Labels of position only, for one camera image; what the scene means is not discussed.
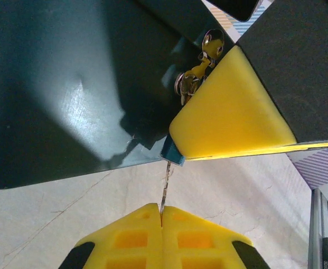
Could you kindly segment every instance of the dark green panel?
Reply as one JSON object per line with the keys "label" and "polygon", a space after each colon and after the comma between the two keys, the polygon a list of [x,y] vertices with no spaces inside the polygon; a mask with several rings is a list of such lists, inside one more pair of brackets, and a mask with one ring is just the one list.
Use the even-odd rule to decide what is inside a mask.
{"label": "dark green panel", "polygon": [[[204,35],[210,29],[222,29],[202,1],[138,0],[165,24],[201,48]],[[224,32],[223,55],[233,46],[233,41]]]}
{"label": "dark green panel", "polygon": [[199,53],[138,1],[0,0],[0,188],[159,160]]}

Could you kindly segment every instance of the yellow plastic base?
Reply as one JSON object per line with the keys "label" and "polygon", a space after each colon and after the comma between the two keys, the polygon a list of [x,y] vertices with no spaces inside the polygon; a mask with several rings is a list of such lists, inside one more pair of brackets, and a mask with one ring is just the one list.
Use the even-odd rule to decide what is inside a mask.
{"label": "yellow plastic base", "polygon": [[95,243],[84,269],[162,268],[162,228],[156,203],[86,236],[76,246]]}
{"label": "yellow plastic base", "polygon": [[296,143],[237,46],[172,121],[170,135],[188,159],[262,154]]}
{"label": "yellow plastic base", "polygon": [[252,242],[210,221],[175,207],[163,212],[163,268],[245,269],[232,242]]}
{"label": "yellow plastic base", "polygon": [[[252,246],[245,236],[175,207],[164,208],[162,223],[157,204],[148,204],[86,236],[76,247],[87,242],[95,245],[83,268],[246,268],[232,244],[239,241]],[[68,255],[66,259],[76,256]],[[67,264],[76,264],[76,260],[67,260]]]}

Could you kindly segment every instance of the black rubber pad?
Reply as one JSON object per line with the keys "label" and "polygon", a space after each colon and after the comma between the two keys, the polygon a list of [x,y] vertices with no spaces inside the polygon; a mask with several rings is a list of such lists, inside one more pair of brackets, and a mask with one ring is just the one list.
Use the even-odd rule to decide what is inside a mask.
{"label": "black rubber pad", "polygon": [[93,242],[86,242],[73,248],[58,269],[82,269],[94,247]]}
{"label": "black rubber pad", "polygon": [[232,245],[247,269],[270,269],[256,248],[241,241],[234,241]]}
{"label": "black rubber pad", "polygon": [[276,0],[238,44],[297,141],[327,141],[328,0]]}

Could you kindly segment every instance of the rectangular hole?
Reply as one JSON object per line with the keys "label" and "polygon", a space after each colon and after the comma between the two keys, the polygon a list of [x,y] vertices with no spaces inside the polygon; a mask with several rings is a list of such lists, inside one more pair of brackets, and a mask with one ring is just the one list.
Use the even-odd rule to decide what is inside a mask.
{"label": "rectangular hole", "polygon": [[182,269],[222,269],[221,259],[208,257],[183,257]]}
{"label": "rectangular hole", "polygon": [[177,220],[177,221],[186,221],[186,220],[188,220],[188,218],[186,216],[183,216],[183,215],[177,214],[177,213],[174,213],[172,215],[172,218],[173,218],[173,220]]}
{"label": "rectangular hole", "polygon": [[146,269],[145,257],[110,259],[107,261],[107,269]]}
{"label": "rectangular hole", "polygon": [[182,231],[178,233],[177,245],[179,248],[213,248],[210,233],[205,231]]}
{"label": "rectangular hole", "polygon": [[148,244],[146,231],[122,231],[115,238],[115,248],[144,248]]}

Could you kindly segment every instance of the metal frame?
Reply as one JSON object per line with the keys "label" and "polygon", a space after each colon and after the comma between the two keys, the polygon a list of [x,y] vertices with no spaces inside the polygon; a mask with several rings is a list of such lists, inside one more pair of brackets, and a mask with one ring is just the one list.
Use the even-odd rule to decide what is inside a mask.
{"label": "metal frame", "polygon": [[322,269],[322,238],[328,237],[328,201],[319,189],[312,191],[308,269]]}

